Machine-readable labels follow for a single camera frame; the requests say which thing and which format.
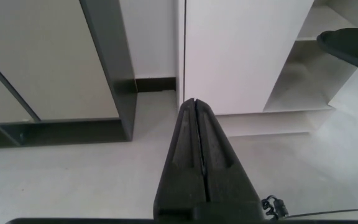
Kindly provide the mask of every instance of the baseboard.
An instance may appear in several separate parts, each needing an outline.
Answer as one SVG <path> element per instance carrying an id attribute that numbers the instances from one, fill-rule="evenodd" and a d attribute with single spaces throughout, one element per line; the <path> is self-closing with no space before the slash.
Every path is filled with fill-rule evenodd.
<path id="1" fill-rule="evenodd" d="M 136 78 L 138 93 L 151 91 L 175 90 L 177 88 L 175 77 L 167 78 Z"/>

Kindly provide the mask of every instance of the white wall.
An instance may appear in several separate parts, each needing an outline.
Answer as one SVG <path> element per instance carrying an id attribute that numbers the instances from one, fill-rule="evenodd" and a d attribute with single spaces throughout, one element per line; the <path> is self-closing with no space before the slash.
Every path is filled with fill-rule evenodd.
<path id="1" fill-rule="evenodd" d="M 174 0 L 120 3 L 135 77 L 175 77 Z"/>

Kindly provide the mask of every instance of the white shelf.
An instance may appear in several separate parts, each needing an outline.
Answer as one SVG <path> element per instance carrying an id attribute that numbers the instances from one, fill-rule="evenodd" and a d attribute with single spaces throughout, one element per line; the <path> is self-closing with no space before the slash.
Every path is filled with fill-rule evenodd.
<path id="1" fill-rule="evenodd" d="M 284 66 L 266 103 L 264 112 L 330 110 L 323 94 L 313 85 L 302 63 Z"/>
<path id="2" fill-rule="evenodd" d="M 307 133 L 314 130 L 306 112 L 226 115 L 217 116 L 217 119 L 227 137 Z"/>
<path id="3" fill-rule="evenodd" d="M 310 9 L 296 40 L 316 40 L 317 36 L 324 31 L 352 27 L 354 27 L 354 25 L 330 7 L 316 6 Z"/>

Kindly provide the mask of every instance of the white tile floor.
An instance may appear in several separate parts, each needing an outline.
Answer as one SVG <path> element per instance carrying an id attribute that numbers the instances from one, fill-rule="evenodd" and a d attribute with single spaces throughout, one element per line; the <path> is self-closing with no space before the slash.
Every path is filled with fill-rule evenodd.
<path id="1" fill-rule="evenodd" d="M 175 92 L 141 93 L 134 140 L 0 149 L 0 223 L 17 217 L 152 218 L 177 115 Z M 260 197 L 294 214 L 358 208 L 358 122 L 313 134 L 230 139 Z"/>

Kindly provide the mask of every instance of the black baseboard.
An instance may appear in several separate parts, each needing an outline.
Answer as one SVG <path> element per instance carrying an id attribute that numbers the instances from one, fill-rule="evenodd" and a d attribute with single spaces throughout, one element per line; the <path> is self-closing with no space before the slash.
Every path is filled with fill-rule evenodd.
<path id="1" fill-rule="evenodd" d="M 120 119 L 0 124 L 0 147 L 130 141 Z"/>
<path id="2" fill-rule="evenodd" d="M 138 93 L 151 91 L 164 91 L 177 89 L 177 80 L 175 77 L 168 78 L 136 78 Z"/>

